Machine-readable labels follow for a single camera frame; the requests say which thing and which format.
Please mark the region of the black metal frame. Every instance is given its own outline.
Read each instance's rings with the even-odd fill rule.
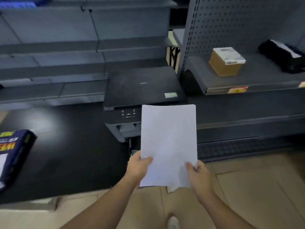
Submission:
[[[173,58],[173,68],[176,70],[176,65],[177,65],[177,58],[178,54],[180,53],[180,48],[179,47],[170,47],[170,66],[171,66],[171,60]]]

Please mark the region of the foot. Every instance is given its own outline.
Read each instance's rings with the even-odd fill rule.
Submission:
[[[175,216],[171,216],[167,220],[167,229],[180,229],[179,221]]]

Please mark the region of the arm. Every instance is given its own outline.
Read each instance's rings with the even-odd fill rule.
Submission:
[[[217,229],[255,229],[216,195],[212,186],[211,175],[203,162],[198,160],[197,171],[190,162],[186,163],[186,167],[192,189]]]
[[[66,223],[61,229],[115,229],[129,198],[147,173],[153,158],[140,159],[136,152],[129,159],[124,177],[99,200]]]

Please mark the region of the printer lid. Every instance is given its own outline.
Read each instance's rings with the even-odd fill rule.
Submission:
[[[173,67],[129,69],[109,74],[104,110],[184,100]]]

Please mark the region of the blue package on shelf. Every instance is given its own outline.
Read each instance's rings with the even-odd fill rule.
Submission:
[[[25,129],[0,133],[0,191],[16,178],[36,138]]]
[[[0,9],[37,8],[51,0],[0,0]]]

